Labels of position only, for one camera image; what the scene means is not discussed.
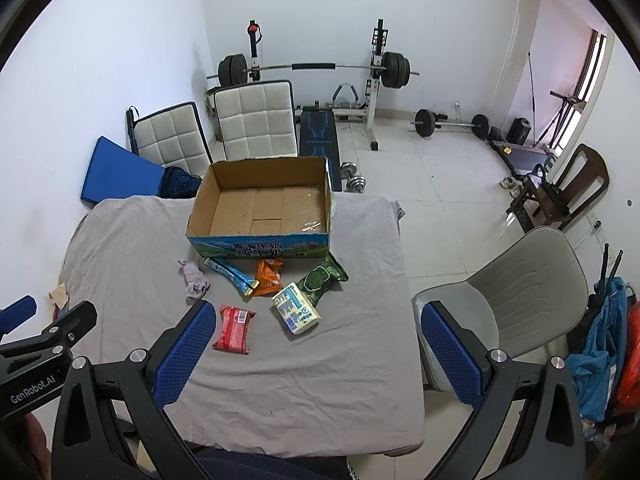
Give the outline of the purple cloth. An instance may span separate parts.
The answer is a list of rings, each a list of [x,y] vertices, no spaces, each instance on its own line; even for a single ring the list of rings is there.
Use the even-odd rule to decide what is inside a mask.
[[[193,300],[202,299],[210,287],[208,279],[196,262],[179,260],[178,263],[186,281],[186,296]]]

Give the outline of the red snack packet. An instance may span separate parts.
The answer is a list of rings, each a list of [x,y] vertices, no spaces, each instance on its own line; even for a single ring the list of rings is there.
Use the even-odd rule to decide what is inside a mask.
[[[220,307],[222,321],[219,338],[213,343],[213,348],[218,351],[237,354],[249,354],[247,343],[248,324],[256,315],[251,310],[237,307]]]

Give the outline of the blue long snack packet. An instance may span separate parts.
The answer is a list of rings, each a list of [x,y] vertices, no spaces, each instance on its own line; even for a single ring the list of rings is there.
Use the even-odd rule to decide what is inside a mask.
[[[244,297],[252,296],[259,285],[259,281],[256,278],[247,275],[226,260],[206,258],[204,264],[209,270],[213,270],[226,278]]]

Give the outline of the orange snack packet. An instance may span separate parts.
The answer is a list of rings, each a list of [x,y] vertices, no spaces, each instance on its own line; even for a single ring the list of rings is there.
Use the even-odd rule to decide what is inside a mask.
[[[284,261],[281,258],[259,259],[256,264],[255,280],[258,285],[255,296],[273,295],[283,288],[281,270]]]

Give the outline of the white blue milk carton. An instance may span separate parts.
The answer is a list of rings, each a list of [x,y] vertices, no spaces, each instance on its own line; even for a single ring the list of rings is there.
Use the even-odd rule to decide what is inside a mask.
[[[295,283],[280,290],[272,303],[292,335],[305,333],[321,320],[316,308]]]

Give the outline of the green snack packet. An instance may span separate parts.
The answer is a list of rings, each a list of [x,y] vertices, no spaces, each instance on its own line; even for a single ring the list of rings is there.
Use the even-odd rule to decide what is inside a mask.
[[[344,283],[349,276],[330,252],[311,271],[296,282],[297,288],[315,308],[321,297],[336,283]]]

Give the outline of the blue bag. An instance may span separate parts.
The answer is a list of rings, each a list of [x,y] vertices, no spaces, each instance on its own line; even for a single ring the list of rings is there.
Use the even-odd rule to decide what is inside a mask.
[[[602,306],[588,308],[577,325],[582,341],[566,358],[581,418],[602,422],[620,382],[627,344],[626,283],[616,276],[604,286]]]

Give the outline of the orange red bag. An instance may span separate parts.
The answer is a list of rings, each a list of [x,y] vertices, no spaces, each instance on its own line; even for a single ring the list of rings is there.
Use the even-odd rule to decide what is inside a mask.
[[[633,413],[640,406],[640,304],[628,312],[626,358],[617,394],[617,409]]]

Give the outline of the grey shell chair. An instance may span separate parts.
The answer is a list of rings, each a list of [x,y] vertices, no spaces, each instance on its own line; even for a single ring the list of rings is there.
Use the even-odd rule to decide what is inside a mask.
[[[437,300],[487,349],[519,358],[572,330],[588,296],[570,241],[555,228],[538,226],[465,280],[421,290],[412,307],[420,323],[423,308]]]

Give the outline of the blue foam mat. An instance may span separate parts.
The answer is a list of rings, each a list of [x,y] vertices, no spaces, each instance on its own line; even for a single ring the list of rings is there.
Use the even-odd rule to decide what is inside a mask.
[[[80,199],[96,205],[108,198],[159,196],[164,168],[100,136],[96,141]]]

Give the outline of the dark blue cloth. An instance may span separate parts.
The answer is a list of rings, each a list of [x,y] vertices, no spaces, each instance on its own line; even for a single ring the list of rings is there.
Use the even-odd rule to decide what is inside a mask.
[[[201,183],[201,177],[189,174],[180,167],[166,167],[160,181],[158,196],[160,198],[171,198],[172,200],[193,198],[196,196]]]

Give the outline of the grey tablecloth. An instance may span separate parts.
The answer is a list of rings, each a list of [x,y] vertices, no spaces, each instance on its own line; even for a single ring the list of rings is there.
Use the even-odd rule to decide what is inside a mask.
[[[61,272],[70,301],[98,311],[79,354],[119,361],[183,317],[191,209],[136,196],[106,200],[81,220]],[[166,410],[184,440],[281,457],[404,454],[422,444],[420,352],[393,204],[336,194],[330,248],[348,279],[322,296],[316,326],[293,335],[269,299],[254,298],[248,352],[205,351]]]

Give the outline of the white quilted chair left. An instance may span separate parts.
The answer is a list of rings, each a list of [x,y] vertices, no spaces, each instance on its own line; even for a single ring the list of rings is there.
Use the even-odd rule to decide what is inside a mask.
[[[203,177],[213,163],[198,108],[184,102],[132,120],[137,154],[148,162]]]

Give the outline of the white quilted chair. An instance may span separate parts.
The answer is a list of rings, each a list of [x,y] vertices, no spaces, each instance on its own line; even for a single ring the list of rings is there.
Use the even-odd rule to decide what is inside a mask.
[[[213,94],[213,103],[228,162],[298,155],[288,80],[221,88]]]
[[[148,162],[203,177],[213,163],[198,108],[184,102],[132,120],[137,154]]]

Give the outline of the dark wooden chair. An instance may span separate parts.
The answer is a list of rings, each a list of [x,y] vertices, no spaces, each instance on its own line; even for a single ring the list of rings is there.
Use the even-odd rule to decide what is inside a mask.
[[[544,216],[543,226],[554,226],[564,232],[600,200],[610,182],[604,158],[582,143],[554,181],[540,165],[528,174],[506,214],[514,215],[524,233],[535,227],[537,214]]]

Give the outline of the cardboard box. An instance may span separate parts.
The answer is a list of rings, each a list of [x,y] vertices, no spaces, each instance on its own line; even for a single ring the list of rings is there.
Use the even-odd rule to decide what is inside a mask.
[[[330,248],[331,206],[323,157],[215,162],[186,238],[204,258],[321,258]]]

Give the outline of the white quilted chair right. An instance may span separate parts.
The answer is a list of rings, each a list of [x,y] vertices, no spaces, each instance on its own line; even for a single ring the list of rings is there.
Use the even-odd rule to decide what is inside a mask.
[[[288,80],[221,88],[213,94],[213,103],[228,162],[298,155]]]

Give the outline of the treadmill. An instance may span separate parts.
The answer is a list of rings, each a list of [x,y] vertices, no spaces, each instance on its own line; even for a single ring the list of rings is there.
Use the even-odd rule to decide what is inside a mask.
[[[545,148],[528,148],[520,144],[494,140],[488,144],[504,162],[511,177],[519,181],[531,174],[538,165],[549,170],[556,161],[555,154]]]

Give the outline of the barbell on rack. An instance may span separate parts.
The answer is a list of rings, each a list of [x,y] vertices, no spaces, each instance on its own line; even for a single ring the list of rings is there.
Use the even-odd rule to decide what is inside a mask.
[[[251,76],[268,70],[365,70],[373,78],[378,78],[385,88],[399,89],[405,87],[412,76],[420,76],[411,69],[408,58],[400,53],[386,52],[381,62],[370,65],[341,64],[333,62],[306,62],[292,64],[276,64],[266,66],[249,66],[242,54],[226,56],[217,67],[217,73],[206,79],[217,79],[222,86],[244,84]]]

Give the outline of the black blue weight bench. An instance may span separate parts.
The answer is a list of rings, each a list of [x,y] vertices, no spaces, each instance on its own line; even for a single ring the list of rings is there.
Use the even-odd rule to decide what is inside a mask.
[[[324,157],[331,188],[334,192],[341,192],[340,149],[334,113],[325,108],[303,110],[299,116],[299,127],[298,154]]]

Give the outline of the black speaker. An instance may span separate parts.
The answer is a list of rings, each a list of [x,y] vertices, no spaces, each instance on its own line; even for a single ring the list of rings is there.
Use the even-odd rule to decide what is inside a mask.
[[[532,125],[525,117],[514,118],[512,125],[506,134],[506,142],[510,144],[523,145],[527,140]]]

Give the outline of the chrome dumbbell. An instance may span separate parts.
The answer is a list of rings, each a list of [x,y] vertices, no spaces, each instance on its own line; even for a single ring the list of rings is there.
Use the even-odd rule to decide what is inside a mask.
[[[347,193],[363,194],[366,189],[367,180],[359,173],[356,162],[342,162],[340,175],[343,180],[343,188]]]

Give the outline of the floor barbell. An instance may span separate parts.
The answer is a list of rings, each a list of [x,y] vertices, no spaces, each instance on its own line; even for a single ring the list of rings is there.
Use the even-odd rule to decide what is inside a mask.
[[[436,129],[442,127],[467,128],[480,140],[487,138],[491,125],[483,114],[476,114],[470,122],[453,122],[445,114],[437,114],[426,108],[421,108],[414,115],[411,125],[422,138],[430,138]]]

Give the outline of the white barbell rack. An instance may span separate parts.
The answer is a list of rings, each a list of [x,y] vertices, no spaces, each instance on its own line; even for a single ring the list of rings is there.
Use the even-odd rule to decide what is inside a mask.
[[[250,20],[246,31],[248,38],[250,38],[250,62],[248,62],[248,65],[261,66],[259,61],[258,44],[262,41],[262,29],[255,20]],[[370,64],[378,64],[381,62],[384,48],[386,46],[387,35],[388,30],[384,28],[384,20],[379,18],[372,32]],[[251,82],[257,82],[260,79],[260,74],[261,73],[251,76],[248,79]],[[378,139],[373,131],[373,126],[376,106],[378,105],[378,92],[380,92],[381,87],[382,82],[378,78],[373,78],[368,73],[366,86],[364,87],[363,106],[358,108],[358,110],[352,110],[347,114],[348,118],[356,117],[362,120],[364,133],[366,134],[371,151],[377,151],[380,147],[378,145]]]

